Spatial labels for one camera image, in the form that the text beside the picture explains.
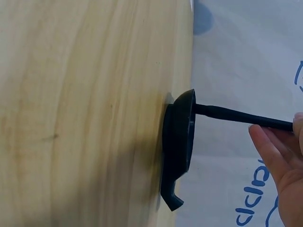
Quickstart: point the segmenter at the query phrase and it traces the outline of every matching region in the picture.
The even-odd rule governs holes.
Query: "hand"
[[[271,173],[285,227],[303,227],[303,113],[294,118],[294,133],[252,125],[251,139]]]

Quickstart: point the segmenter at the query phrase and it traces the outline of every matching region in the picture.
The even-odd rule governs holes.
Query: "light wood grain surface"
[[[190,87],[188,0],[0,0],[0,226],[172,227],[165,102]]]

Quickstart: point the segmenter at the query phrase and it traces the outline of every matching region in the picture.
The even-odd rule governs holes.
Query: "black handle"
[[[233,122],[243,122],[249,124],[258,124],[262,127],[280,129],[284,131],[293,131],[293,123],[276,120],[267,117],[255,116],[227,108],[213,105],[193,105],[194,113],[205,115],[207,117],[228,120]]]

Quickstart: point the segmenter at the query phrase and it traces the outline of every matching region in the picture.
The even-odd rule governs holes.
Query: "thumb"
[[[303,113],[296,113],[294,115],[293,130],[297,138],[303,136]]]

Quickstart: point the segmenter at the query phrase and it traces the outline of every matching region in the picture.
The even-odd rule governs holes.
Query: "white plastic sheet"
[[[303,1],[194,0],[194,15],[198,103],[285,121],[303,111]],[[177,227],[283,227],[247,124],[197,116],[179,195]]]

